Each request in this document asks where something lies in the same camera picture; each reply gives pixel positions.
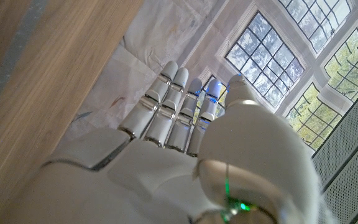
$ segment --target metal joint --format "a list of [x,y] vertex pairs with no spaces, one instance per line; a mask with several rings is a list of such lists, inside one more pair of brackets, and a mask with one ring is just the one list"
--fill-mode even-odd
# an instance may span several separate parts
[[153,98],[148,96],[142,96],[139,103],[151,111],[155,111],[158,108],[158,103]]
[[169,119],[173,119],[175,118],[175,111],[172,110],[171,108],[168,108],[166,106],[162,106],[159,110],[158,113],[164,115],[165,117],[169,118]]
[[167,85],[171,85],[172,80],[168,76],[160,74],[157,78],[166,83]]

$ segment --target white robotic hand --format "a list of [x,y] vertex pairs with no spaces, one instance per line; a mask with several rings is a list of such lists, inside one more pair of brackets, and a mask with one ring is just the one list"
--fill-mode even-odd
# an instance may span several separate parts
[[187,78],[168,62],[117,130],[51,155],[0,222],[316,223],[318,178],[291,127],[236,75],[218,119],[211,81],[191,133],[202,83],[178,110]]

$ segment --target green foliage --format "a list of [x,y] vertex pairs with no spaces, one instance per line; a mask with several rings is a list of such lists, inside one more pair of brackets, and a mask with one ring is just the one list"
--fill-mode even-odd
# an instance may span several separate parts
[[318,99],[318,94],[311,84],[287,115],[292,128],[314,150],[320,147],[341,119],[337,112]]
[[196,124],[199,113],[200,113],[200,109],[196,108],[196,110],[194,112],[194,117],[193,117],[193,124]]
[[358,30],[356,29],[324,67],[328,84],[350,100],[358,99]]

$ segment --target blue light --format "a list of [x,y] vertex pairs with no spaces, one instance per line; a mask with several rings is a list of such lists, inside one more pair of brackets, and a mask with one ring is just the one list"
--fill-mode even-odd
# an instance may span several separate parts
[[209,99],[211,102],[213,102],[213,103],[216,103],[218,100],[217,99],[215,99],[215,98],[210,98]]

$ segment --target window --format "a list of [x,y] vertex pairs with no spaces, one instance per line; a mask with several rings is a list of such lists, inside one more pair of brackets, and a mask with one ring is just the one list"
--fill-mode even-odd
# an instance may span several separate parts
[[318,53],[351,9],[346,0],[279,0]]
[[312,83],[287,115],[292,128],[312,149],[317,150],[342,116],[321,102]]
[[226,59],[274,108],[304,71],[259,12],[231,47]]
[[328,84],[351,101],[358,99],[358,30],[341,45],[324,67]]
[[[196,111],[195,111],[194,117],[193,117],[193,124],[196,124],[198,114],[200,113],[201,105],[204,102],[204,97],[206,94],[206,90],[208,89],[208,85],[215,78],[216,77],[214,75],[211,75],[209,77],[208,81],[203,86],[203,89],[201,90],[201,93],[200,93],[200,95],[198,97],[198,101],[197,101]],[[220,92],[219,98],[218,98],[218,105],[217,105],[217,108],[215,111],[216,117],[220,117],[220,116],[224,115],[224,99],[226,98],[226,93],[227,93],[226,86],[222,84],[221,92]]]

